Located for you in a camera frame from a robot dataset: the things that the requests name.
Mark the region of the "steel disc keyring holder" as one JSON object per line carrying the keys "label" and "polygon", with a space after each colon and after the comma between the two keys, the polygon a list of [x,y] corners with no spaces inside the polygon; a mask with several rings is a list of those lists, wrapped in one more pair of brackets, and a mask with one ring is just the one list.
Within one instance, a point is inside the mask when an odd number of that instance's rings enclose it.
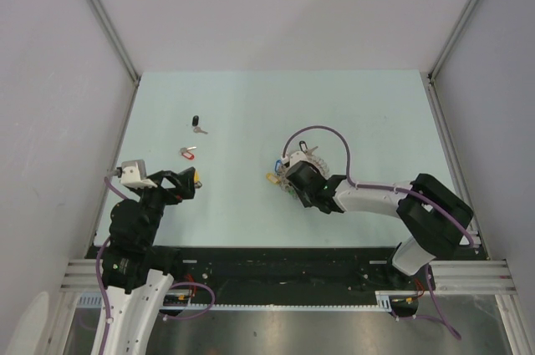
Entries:
{"label": "steel disc keyring holder", "polygon": [[[308,143],[305,140],[301,139],[298,142],[298,146],[296,148],[294,148],[293,150],[287,148],[287,150],[281,155],[281,157],[286,155],[286,154],[288,154],[288,153],[292,153],[292,152],[294,152],[296,150],[302,150],[308,156],[307,162],[315,165],[318,168],[318,170],[321,173],[321,175],[325,179],[328,179],[330,177],[329,167],[327,166],[327,163],[321,157],[318,157],[316,155],[316,150],[317,149],[318,149],[318,146],[309,146]],[[283,168],[281,166],[279,168],[278,172],[275,173],[275,175],[280,179],[280,184],[278,186],[284,192],[287,192],[288,188],[293,190],[293,188],[290,186],[290,184],[288,182],[288,170],[289,169],[285,169],[285,168]],[[294,192],[294,190],[293,190],[293,197],[298,198],[297,194]]]}

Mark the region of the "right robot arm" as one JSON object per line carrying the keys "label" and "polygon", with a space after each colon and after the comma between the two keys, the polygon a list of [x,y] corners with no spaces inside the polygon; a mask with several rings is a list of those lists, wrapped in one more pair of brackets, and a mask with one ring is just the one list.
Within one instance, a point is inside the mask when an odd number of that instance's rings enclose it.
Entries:
{"label": "right robot arm", "polygon": [[467,227],[474,212],[432,175],[419,174],[406,185],[356,183],[348,176],[326,179],[307,160],[292,163],[285,178],[305,207],[324,214],[367,212],[400,219],[410,238],[395,249],[385,268],[386,281],[405,289],[422,267],[436,258],[450,260],[462,240],[475,245]]}

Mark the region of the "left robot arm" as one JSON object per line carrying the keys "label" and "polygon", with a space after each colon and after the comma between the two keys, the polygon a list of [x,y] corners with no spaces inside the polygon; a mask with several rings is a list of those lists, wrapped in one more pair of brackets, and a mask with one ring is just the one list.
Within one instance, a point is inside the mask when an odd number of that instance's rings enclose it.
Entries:
{"label": "left robot arm", "polygon": [[110,212],[109,236],[95,262],[102,295],[93,354],[144,354],[159,308],[185,277],[180,250],[155,245],[164,210],[194,198],[196,169],[147,175],[142,161],[120,167],[120,195]]}

